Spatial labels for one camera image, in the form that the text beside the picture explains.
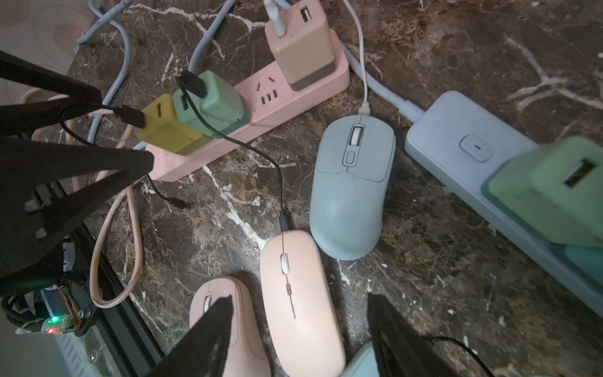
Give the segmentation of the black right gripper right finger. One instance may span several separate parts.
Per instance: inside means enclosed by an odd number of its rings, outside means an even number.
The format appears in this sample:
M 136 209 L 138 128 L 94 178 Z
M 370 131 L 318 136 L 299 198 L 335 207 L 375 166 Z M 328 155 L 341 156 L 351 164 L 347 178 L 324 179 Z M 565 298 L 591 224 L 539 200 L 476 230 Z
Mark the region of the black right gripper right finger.
M 367 295 L 367 322 L 381 376 L 457 376 L 383 295 Z

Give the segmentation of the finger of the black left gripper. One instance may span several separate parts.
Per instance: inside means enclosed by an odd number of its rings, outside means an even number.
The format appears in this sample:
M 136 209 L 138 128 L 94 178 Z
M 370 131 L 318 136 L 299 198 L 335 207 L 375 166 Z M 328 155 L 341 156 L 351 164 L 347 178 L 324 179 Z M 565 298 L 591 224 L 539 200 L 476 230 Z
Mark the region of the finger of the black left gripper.
M 2 79 L 60 98 L 1 107 L 1 295 L 33 292 L 64 275 L 64 238 L 108 199 L 150 173 L 154 156 L 132 149 L 33 141 L 103 107 L 95 86 L 3 52 Z

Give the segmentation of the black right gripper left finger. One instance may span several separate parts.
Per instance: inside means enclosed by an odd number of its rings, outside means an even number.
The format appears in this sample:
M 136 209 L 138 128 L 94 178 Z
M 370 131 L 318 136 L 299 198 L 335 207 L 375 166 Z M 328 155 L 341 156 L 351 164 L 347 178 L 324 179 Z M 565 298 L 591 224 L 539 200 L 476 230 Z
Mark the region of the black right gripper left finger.
M 222 376 L 233 314 L 232 298 L 219 298 L 149 375 Z

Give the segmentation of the black usb cable yellow charger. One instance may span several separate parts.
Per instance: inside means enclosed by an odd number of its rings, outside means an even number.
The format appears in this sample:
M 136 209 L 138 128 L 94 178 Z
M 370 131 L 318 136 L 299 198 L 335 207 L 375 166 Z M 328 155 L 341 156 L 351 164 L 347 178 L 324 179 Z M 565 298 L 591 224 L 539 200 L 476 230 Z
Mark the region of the black usb cable yellow charger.
M 146 126 L 146 121 L 144 120 L 143 112 L 127 105 L 123 105 L 121 107 L 112 107 L 109 105 L 102 105 L 100 103 L 94 102 L 79 102 L 67 105 L 64 108 L 60 109 L 59 116 L 61 127 L 65 130 L 67 134 L 75 138 L 75 140 L 80 141 L 81 143 L 88 146 L 95 146 L 95 144 L 92 141 L 85 141 L 83 138 L 77 135 L 75 131 L 69 130 L 68 126 L 65 123 L 66 120 L 78 117 L 78 115 L 67 117 L 67 114 L 73 113 L 75 110 L 83 110 L 85 114 L 101 112 L 101 114 L 103 115 L 108 112 L 113 115 L 117 115 L 123 122 L 133 127 L 142 129 Z

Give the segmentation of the black usb cable green charger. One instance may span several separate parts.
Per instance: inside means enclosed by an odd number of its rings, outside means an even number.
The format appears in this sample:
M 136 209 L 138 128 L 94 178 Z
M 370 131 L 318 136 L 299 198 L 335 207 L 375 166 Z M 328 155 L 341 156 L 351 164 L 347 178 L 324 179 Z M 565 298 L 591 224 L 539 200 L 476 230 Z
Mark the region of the black usb cable green charger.
M 196 107 L 193 99 L 191 98 L 191 95 L 188 93 L 188 89 L 200 89 L 202 86 L 204 86 L 203 82 L 201 79 L 199 79 L 198 77 L 194 76 L 190 71 L 185 70 L 184 72 L 182 72 L 182 74 L 180 74 L 177 78 L 176 78 L 177 84 L 185 98 L 185 101 L 187 102 L 188 106 L 193 110 L 194 114 L 196 115 L 196 118 L 206 127 L 208 128 L 212 133 L 216 134 L 219 136 L 219 138 L 229 141 L 232 144 L 244 147 L 245 149 L 250 150 L 251 152 L 261 156 L 262 158 L 268 160 L 271 165 L 273 165 L 276 168 L 276 171 L 279 174 L 279 204 L 280 204 L 280 215 L 279 215 L 279 222 L 280 222 L 280 230 L 282 233 L 285 233 L 287 231 L 291 231 L 292 230 L 292 222 L 291 222 L 291 217 L 289 215 L 289 213 L 287 213 L 286 207 L 285 207 L 285 200 L 284 200 L 284 175 L 282 172 L 282 169 L 280 167 L 280 165 L 276 162 L 276 160 L 274 160 L 272 157 L 270 157 L 269 155 L 267 155 L 266 153 L 256 149 L 255 147 L 253 147 L 252 145 L 239 141 L 235 138 L 231 138 L 230 136 L 221 133 L 221 131 L 215 129 L 212 125 L 209 124 L 209 122 L 207 122 L 204 117 L 201 115 L 199 109 Z

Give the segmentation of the pink power strip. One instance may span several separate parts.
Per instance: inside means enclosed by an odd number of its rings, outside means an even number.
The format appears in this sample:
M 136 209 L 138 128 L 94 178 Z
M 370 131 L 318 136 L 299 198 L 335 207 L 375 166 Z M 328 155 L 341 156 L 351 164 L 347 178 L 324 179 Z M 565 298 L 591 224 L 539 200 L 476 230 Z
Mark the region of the pink power strip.
M 273 62 L 235 86 L 247 103 L 251 122 L 235 130 L 232 138 L 249 143 L 348 88 L 349 64 L 336 32 L 331 30 L 330 33 L 334 43 L 335 70 L 325 78 L 301 91 L 293 91 L 278 64 Z M 150 177 L 155 181 L 176 182 L 237 147 L 215 138 L 195 152 L 180 156 L 148 145 L 146 150 L 155 157 Z

